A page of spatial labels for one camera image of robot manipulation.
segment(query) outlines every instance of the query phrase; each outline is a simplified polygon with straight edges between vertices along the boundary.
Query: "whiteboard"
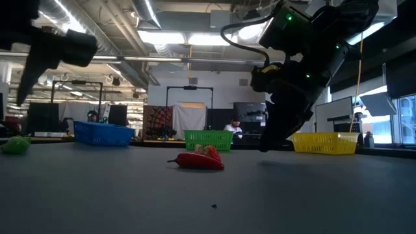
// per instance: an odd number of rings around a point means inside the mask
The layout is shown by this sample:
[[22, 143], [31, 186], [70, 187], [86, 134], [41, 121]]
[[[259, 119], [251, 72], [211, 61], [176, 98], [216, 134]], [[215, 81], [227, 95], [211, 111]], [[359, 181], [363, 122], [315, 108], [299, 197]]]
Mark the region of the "whiteboard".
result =
[[352, 115], [352, 111], [352, 97], [317, 105], [315, 107], [317, 132], [332, 133], [333, 122], [328, 121], [328, 118]]

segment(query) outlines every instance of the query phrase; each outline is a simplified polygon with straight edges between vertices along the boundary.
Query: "desk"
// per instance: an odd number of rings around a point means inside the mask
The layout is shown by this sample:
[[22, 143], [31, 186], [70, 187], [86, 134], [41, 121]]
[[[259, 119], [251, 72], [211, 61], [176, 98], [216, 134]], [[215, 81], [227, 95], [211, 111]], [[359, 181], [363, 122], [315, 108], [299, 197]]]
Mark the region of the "desk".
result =
[[0, 233], [415, 233], [416, 161], [232, 150], [32, 145], [0, 154]]

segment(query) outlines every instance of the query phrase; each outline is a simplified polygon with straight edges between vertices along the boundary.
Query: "blue basket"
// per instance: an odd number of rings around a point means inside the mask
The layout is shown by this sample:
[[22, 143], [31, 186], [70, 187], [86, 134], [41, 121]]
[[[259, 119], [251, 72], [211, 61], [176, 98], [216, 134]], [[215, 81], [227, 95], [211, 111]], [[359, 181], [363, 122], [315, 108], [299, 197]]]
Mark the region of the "blue basket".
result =
[[135, 130], [114, 124], [74, 121], [75, 140], [95, 146], [128, 146]]

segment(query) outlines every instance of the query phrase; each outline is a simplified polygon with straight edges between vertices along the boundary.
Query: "plastic basket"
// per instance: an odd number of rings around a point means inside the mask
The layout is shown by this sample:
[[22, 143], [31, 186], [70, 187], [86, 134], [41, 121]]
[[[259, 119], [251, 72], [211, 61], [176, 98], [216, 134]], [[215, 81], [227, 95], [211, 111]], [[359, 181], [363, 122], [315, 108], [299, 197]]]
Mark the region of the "plastic basket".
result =
[[354, 154], [359, 133], [295, 133], [294, 150], [329, 155]]
[[113, 124], [74, 121], [75, 140], [95, 146], [128, 146], [135, 130]]
[[187, 150], [194, 150], [196, 144], [203, 147], [214, 146], [218, 151], [229, 151], [233, 133], [230, 131], [196, 131], [185, 130]]

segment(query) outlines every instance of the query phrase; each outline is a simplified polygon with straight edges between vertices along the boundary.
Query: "black cable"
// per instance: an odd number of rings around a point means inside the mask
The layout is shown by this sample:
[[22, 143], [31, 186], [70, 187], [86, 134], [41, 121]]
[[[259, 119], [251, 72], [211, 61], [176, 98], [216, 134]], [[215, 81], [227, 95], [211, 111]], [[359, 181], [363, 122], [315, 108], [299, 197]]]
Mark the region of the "black cable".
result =
[[248, 51], [253, 51], [255, 53], [259, 53], [259, 54], [264, 55], [266, 57], [265, 66], [268, 66], [270, 64], [270, 58], [269, 58], [268, 54], [265, 51], [232, 42], [231, 40], [226, 38], [224, 32], [225, 32], [225, 30], [228, 30], [228, 29], [233, 29], [233, 28], [238, 28], [238, 27], [246, 27], [246, 26], [257, 25], [257, 24], [260, 24], [260, 23], [264, 23], [264, 22], [270, 20], [273, 17], [274, 17], [274, 13], [272, 12], [269, 16], [267, 16], [263, 19], [259, 19], [259, 20], [255, 20], [255, 21], [251, 21], [251, 22], [245, 22], [245, 23], [232, 23], [230, 25], [226, 25], [226, 26], [222, 27], [222, 29], [220, 31], [220, 35], [221, 35], [222, 39], [224, 39], [226, 42], [228, 42], [232, 46], [235, 46], [235, 47], [240, 48], [240, 49], [245, 49], [245, 50], [248, 50]]

